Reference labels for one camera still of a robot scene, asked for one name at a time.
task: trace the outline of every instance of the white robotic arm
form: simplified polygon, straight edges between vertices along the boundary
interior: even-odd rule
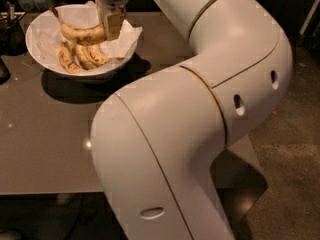
[[[154,1],[195,56],[99,108],[91,132],[97,174],[130,240],[234,239],[209,168],[283,97],[288,39],[255,0]]]

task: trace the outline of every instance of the countertop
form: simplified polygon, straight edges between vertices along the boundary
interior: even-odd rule
[[[22,19],[24,31],[37,16]],[[102,84],[63,78],[28,52],[1,56],[11,78],[0,85],[0,194],[102,191],[89,138],[100,104],[127,83],[192,56],[161,12],[129,13],[127,19],[144,29],[136,53]]]

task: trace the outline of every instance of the brown floor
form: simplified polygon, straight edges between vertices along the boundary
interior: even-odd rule
[[[294,74],[277,114],[249,134],[263,175],[252,174],[245,191],[224,193],[235,204],[259,197],[240,222],[229,210],[239,239],[320,239],[320,56],[294,43],[293,50]],[[2,229],[25,240],[125,239],[102,193],[77,194],[62,206],[56,195],[0,197],[0,239]]]

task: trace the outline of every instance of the yellow banana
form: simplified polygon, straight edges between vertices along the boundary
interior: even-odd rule
[[[89,50],[90,50],[91,57],[99,66],[102,66],[109,62],[110,58],[101,53],[99,44],[90,46]]]
[[[97,64],[94,63],[94,60],[90,58],[87,46],[76,44],[75,55],[77,56],[80,65],[85,69],[94,69],[97,67]]]
[[[99,24],[93,28],[76,28],[66,23],[59,15],[56,8],[50,8],[51,12],[58,19],[61,25],[62,35],[69,41],[81,45],[98,44],[106,40],[103,24]]]
[[[79,74],[85,72],[84,69],[79,67],[73,58],[73,47],[70,42],[62,42],[58,49],[58,58],[61,66],[70,74]]]

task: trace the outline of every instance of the white bowl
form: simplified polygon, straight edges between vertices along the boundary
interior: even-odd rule
[[[56,8],[66,22],[79,27],[93,27],[99,23],[94,3],[85,5],[64,5]],[[113,50],[121,50],[120,62],[112,58],[107,64],[88,70],[81,74],[70,74],[60,64],[57,50],[64,37],[61,34],[60,23],[51,11],[46,11],[34,19],[26,32],[26,45],[30,55],[42,66],[69,79],[83,83],[101,83],[109,80],[114,73],[123,67],[132,57],[137,47],[137,40],[142,29],[133,28],[126,20],[123,23],[120,37],[115,41],[106,41],[100,45],[105,54]]]

